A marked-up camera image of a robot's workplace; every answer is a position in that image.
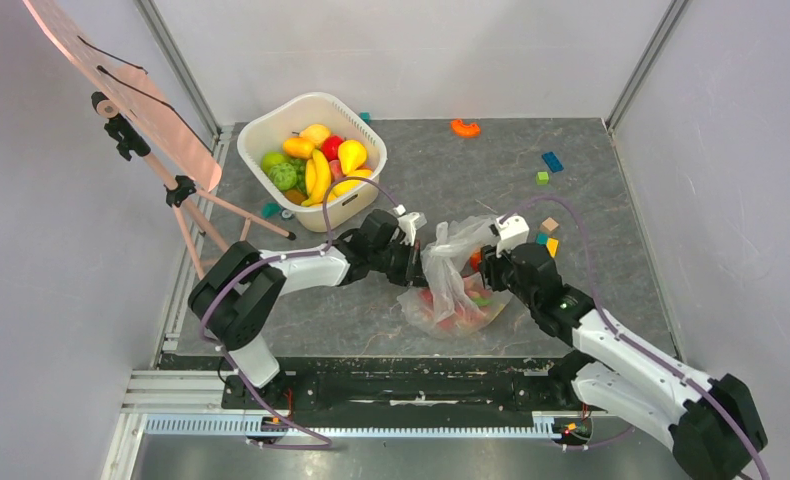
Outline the red fake pepper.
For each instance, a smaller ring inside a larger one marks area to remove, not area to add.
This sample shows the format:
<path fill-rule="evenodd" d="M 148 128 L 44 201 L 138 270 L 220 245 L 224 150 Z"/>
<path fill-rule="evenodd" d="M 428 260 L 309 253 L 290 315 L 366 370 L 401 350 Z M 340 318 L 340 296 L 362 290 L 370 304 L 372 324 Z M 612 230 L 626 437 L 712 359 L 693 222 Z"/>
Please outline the red fake pepper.
<path fill-rule="evenodd" d="M 471 269 L 475 272 L 478 272 L 480 270 L 481 262 L 482 262 L 482 252 L 480 250 L 475 251 L 469 257 L 469 265 Z"/>

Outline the yellow fake pear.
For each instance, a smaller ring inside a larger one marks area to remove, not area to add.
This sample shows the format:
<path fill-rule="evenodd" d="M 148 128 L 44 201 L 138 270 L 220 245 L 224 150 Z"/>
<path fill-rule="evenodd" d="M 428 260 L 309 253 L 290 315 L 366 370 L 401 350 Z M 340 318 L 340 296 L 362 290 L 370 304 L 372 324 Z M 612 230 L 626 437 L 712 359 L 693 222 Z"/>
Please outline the yellow fake pear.
<path fill-rule="evenodd" d="M 340 169 L 344 175 L 349 175 L 359 169 L 367 160 L 366 147 L 357 140 L 345 140 L 337 149 Z"/>

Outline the clear plastic bag of fruits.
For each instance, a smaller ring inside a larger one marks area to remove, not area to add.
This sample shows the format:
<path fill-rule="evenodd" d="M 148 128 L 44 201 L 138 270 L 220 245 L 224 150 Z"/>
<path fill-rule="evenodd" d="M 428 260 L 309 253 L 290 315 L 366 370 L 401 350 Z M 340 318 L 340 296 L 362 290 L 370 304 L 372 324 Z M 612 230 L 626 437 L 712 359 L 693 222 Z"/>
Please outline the clear plastic bag of fruits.
<path fill-rule="evenodd" d="M 436 239 L 421 251 L 429 286 L 411 287 L 397 297 L 409 324 L 435 338 L 465 337 L 492 323 L 510 303 L 510 292 L 486 289 L 469 265 L 475 251 L 496 245 L 493 221 L 481 215 L 436 226 Z"/>

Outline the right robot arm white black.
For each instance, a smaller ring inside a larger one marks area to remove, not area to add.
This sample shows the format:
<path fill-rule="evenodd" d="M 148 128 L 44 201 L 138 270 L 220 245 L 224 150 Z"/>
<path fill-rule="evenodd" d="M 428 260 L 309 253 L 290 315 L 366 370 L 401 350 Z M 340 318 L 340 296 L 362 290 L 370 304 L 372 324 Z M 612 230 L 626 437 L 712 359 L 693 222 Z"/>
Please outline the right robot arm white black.
<path fill-rule="evenodd" d="M 661 443 L 692 479 L 734 479 L 749 464 L 768 478 L 760 457 L 768 438 L 744 382 L 716 379 L 634 334 L 565 283 L 542 245 L 484 247 L 479 271 L 487 287 L 511 293 L 543 332 L 571 348 L 550 372 L 556 405 L 582 402 L 623 419 Z"/>

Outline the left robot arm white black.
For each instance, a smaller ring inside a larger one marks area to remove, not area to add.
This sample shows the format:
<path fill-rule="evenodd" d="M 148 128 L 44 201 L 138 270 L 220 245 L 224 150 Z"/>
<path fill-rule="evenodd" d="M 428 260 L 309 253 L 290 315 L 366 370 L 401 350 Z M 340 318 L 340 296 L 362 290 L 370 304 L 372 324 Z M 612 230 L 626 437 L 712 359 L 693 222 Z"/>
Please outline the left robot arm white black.
<path fill-rule="evenodd" d="M 424 287 L 418 230 L 423 214 L 376 209 L 362 224 L 310 250 L 271 252 L 240 240 L 219 258 L 188 297 L 189 310 L 212 335 L 261 407 L 285 394 L 280 366 L 261 335 L 277 300 L 316 288 L 342 287 L 380 273 L 398 286 Z"/>

